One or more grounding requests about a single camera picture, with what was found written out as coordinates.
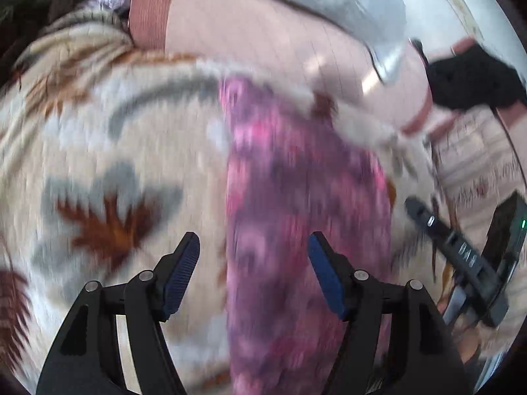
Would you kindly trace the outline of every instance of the purple fabric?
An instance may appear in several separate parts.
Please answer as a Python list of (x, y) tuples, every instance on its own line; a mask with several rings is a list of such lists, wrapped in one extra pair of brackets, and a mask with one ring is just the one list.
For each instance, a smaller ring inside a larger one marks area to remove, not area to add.
[(389, 278), (386, 179), (370, 152), (245, 78), (220, 86), (233, 144), (227, 312), (235, 395), (320, 394), (345, 325), (307, 255), (321, 230), (357, 269)]

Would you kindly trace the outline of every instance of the ribbed blue pad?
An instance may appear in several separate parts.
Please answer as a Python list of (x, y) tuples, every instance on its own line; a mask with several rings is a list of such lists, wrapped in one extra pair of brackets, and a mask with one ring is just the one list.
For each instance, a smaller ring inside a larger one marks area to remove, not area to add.
[(176, 313), (181, 305), (186, 287), (199, 258), (199, 238), (194, 235), (164, 287), (163, 313), (168, 317)]
[(308, 250), (309, 260), (330, 310), (336, 313), (340, 319), (344, 319), (346, 316), (344, 287), (315, 235), (309, 237)]

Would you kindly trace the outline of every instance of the silver screw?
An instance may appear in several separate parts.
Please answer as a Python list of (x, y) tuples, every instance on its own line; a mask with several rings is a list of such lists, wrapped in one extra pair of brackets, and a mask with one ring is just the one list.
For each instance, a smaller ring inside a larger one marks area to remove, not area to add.
[(422, 290), (423, 289), (423, 284), (421, 281), (418, 281), (417, 279), (412, 279), (410, 281), (410, 286), (415, 289), (416, 291), (419, 291), (419, 290)]
[(97, 281), (89, 281), (85, 286), (84, 289), (88, 292), (95, 291), (98, 288), (98, 282)]
[(365, 281), (366, 279), (368, 279), (370, 277), (370, 275), (368, 275), (367, 272), (365, 272), (364, 270), (357, 270), (353, 276), (355, 277), (355, 279), (358, 279), (359, 281)]
[(144, 272), (141, 272), (139, 274), (139, 279), (141, 281), (149, 281), (151, 280), (152, 278), (154, 277), (154, 272), (152, 272), (151, 270), (145, 270)]

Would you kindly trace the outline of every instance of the black cloth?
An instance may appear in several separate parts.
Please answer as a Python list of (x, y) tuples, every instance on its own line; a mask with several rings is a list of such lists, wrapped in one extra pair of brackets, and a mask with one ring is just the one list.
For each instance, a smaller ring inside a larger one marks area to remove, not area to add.
[(429, 64), (426, 76), (434, 102), (452, 110), (466, 111), (480, 104), (506, 108), (518, 100), (527, 103), (516, 70), (490, 56), (479, 44)]

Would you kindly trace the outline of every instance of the brown ribbed band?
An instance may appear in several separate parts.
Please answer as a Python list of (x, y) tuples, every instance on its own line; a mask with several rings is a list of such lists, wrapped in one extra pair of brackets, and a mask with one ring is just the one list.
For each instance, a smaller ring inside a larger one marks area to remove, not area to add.
[(137, 47), (164, 50), (172, 0), (132, 0), (128, 25)]

